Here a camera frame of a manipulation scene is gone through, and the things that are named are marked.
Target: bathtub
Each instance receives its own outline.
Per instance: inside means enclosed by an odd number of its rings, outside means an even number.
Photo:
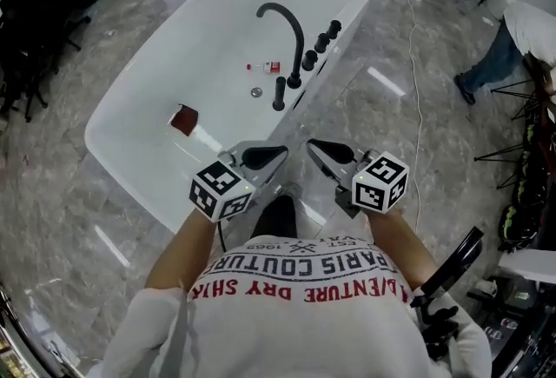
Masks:
[[[280,61],[291,72],[295,35],[278,13],[255,15],[263,3],[290,9],[305,50],[330,21],[342,24],[301,87],[286,88],[285,108],[272,107],[275,76],[247,63]],[[221,150],[266,140],[285,116],[300,115],[352,40],[369,0],[188,0],[137,51],[87,124],[85,142],[100,164],[158,221],[176,232],[193,209],[190,177]],[[259,87],[262,95],[251,96]],[[169,125],[183,103],[199,113],[190,136]]]

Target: faucet handle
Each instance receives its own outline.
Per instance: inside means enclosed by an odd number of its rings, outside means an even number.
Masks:
[[[316,50],[319,54],[323,54],[329,44],[330,38],[328,38],[328,35],[320,34],[319,39],[316,40],[316,43],[314,45],[314,50]]]
[[[284,103],[284,93],[286,92],[286,79],[283,76],[276,78],[275,100],[272,102],[274,110],[283,110],[286,104]]]
[[[308,50],[305,52],[305,56],[303,57],[303,62],[301,66],[304,70],[310,71],[314,69],[314,64],[319,61],[319,56],[316,54],[314,50]]]
[[[328,38],[335,40],[338,37],[338,32],[341,30],[341,23],[338,20],[332,20],[330,27],[328,27]]]

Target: jeans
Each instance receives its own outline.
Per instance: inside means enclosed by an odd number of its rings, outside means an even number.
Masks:
[[[501,82],[512,75],[522,61],[523,56],[513,42],[506,22],[502,21],[485,57],[461,76],[461,84],[467,92],[473,93],[484,84]]]

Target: white shirt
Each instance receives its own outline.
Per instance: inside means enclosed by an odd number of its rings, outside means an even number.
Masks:
[[[103,377],[129,376],[162,345],[149,371],[159,376],[181,299],[177,288],[139,292],[107,349]],[[187,299],[181,377],[452,376],[446,361],[428,357],[406,281],[362,239],[257,237],[209,265]],[[437,302],[456,305],[447,294]],[[453,320],[469,376],[490,376],[484,332],[462,308]]]
[[[530,4],[516,1],[504,11],[506,26],[522,55],[556,66],[556,17]]]

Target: black faucet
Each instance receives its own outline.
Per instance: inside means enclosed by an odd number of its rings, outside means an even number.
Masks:
[[[292,73],[288,78],[288,86],[291,89],[296,90],[301,86],[301,79],[299,76],[299,70],[301,67],[301,56],[303,55],[303,47],[305,46],[305,37],[303,36],[303,30],[297,21],[297,18],[292,12],[286,9],[284,6],[278,3],[265,3],[257,10],[257,16],[262,18],[267,10],[275,10],[285,17],[295,33],[295,57],[294,57],[294,68]]]

